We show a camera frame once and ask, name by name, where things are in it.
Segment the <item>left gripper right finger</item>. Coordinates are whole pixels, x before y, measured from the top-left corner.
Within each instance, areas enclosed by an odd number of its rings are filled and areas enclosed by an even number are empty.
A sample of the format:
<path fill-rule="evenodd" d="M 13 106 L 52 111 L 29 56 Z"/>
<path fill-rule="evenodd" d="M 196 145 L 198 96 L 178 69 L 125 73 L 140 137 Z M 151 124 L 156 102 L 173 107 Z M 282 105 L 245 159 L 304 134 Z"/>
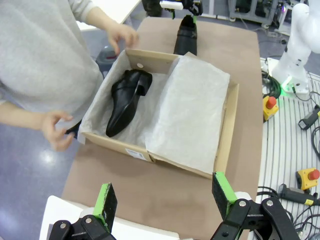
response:
<path fill-rule="evenodd" d="M 300 237 L 281 202 L 275 197 L 256 203 L 238 198 L 223 172 L 212 174 L 212 195 L 222 222 L 213 240 L 238 240 L 244 230 L 259 240 L 299 240 Z"/>

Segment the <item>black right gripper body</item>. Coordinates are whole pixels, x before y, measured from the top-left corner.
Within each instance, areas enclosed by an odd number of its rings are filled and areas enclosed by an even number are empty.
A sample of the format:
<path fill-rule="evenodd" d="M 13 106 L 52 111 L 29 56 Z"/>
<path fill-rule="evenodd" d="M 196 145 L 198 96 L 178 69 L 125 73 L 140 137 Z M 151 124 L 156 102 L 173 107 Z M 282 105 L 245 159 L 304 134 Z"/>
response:
<path fill-rule="evenodd" d="M 192 7 L 200 8 L 202 7 L 201 0 L 182 0 L 182 5 L 184 9 L 190 9 Z"/>

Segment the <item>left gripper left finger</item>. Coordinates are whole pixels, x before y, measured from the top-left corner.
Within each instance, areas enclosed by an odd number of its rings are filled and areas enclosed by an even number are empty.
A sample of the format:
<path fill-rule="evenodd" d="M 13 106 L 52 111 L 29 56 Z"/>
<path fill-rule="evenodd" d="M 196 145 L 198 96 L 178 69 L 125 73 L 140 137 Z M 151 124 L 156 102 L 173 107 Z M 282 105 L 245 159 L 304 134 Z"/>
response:
<path fill-rule="evenodd" d="M 117 209 L 113 185 L 101 186 L 92 214 L 76 222 L 58 220 L 53 224 L 49 240 L 114 240 L 112 227 Z"/>

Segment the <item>person's left hand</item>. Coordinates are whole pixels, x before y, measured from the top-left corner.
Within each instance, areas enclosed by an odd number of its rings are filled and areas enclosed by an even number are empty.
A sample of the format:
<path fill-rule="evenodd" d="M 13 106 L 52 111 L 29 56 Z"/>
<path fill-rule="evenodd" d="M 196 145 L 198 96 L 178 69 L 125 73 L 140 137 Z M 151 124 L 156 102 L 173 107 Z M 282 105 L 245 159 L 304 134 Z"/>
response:
<path fill-rule="evenodd" d="M 108 35 L 108 41 L 114 49 L 116 55 L 120 53 L 118 42 L 124 40 L 126 47 L 134 47 L 139 42 L 138 33 L 126 24 L 111 22 L 106 25 L 105 30 Z"/>

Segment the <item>person's right hand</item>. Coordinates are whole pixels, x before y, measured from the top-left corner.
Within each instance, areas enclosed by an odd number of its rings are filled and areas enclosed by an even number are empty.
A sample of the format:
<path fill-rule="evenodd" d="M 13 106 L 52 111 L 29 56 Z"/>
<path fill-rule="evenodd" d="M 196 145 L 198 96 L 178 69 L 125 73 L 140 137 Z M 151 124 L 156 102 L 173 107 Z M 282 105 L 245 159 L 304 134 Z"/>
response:
<path fill-rule="evenodd" d="M 64 152 L 71 145 L 74 133 L 67 133 L 66 128 L 56 129 L 60 120 L 71 121 L 73 117 L 64 111 L 45 113 L 42 119 L 41 131 L 51 147 L 57 152 Z"/>

